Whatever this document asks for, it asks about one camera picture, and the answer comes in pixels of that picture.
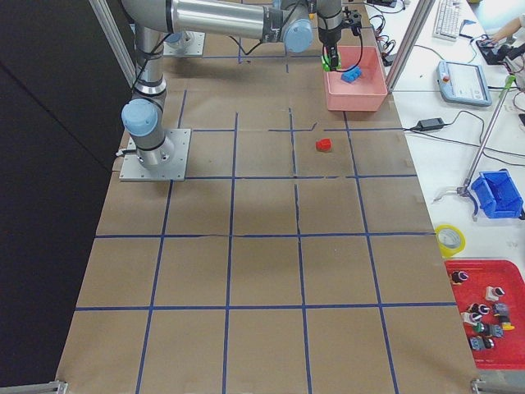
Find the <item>person hand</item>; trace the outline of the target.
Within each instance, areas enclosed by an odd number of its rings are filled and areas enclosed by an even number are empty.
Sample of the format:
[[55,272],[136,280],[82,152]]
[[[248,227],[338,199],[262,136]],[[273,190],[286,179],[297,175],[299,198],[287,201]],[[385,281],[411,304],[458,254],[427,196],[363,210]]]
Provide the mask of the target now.
[[503,27],[501,27],[497,32],[495,32],[491,37],[490,41],[494,44],[497,44],[502,39],[508,38],[519,31],[524,27],[524,14],[513,18]]

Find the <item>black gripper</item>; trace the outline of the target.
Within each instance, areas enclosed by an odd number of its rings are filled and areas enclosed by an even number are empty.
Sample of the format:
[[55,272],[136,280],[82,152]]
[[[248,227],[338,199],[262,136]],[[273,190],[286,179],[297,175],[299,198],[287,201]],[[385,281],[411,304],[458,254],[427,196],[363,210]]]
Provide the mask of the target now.
[[317,30],[321,43],[327,47],[327,63],[330,70],[340,66],[337,44],[341,40],[342,30],[349,29],[353,36],[360,36],[362,15],[356,9],[343,6],[317,7]]

